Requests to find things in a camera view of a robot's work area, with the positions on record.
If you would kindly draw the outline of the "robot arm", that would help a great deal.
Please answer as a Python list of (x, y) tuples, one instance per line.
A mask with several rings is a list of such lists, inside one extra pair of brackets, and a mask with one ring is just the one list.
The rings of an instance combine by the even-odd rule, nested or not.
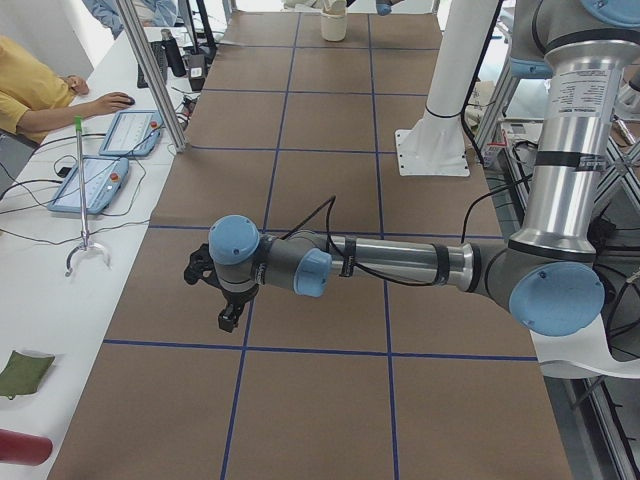
[[(343, 41), (320, 34), (315, 13), (237, 12), (228, 25), (205, 93), (226, 119), (205, 131), (198, 156), (212, 168), (204, 219), (251, 218), (279, 236), (295, 224), (454, 244), (464, 220), (474, 241), (500, 234), (479, 166), (466, 178), (400, 175), (392, 134), (417, 115), (442, 40), (435, 15), (353, 14)], [(446, 326), (478, 320), (512, 328), (507, 313), (452, 287), (384, 284), (359, 274), (332, 278), (320, 298), (261, 288), (232, 332), (217, 343), (329, 347), (363, 332), (378, 347), (385, 321), (413, 342)]]
[(389, 15), (402, 0), (347, 0), (348, 13), (375, 13), (379, 16)]

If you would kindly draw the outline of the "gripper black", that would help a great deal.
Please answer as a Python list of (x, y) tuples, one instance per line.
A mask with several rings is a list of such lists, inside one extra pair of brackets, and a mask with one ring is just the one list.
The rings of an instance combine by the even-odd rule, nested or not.
[(258, 291), (259, 285), (249, 282), (244, 284), (221, 284), (218, 286), (227, 303), (218, 315), (218, 326), (225, 332), (233, 332), (239, 324), (246, 303), (252, 301)]

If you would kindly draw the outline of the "person's hand on mouse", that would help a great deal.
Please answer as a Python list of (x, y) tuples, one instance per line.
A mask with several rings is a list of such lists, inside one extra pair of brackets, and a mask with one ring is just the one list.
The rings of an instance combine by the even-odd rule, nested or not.
[(119, 102), (123, 97), (130, 96), (123, 92), (110, 92), (99, 97), (93, 102), (94, 114), (107, 115), (131, 107)]

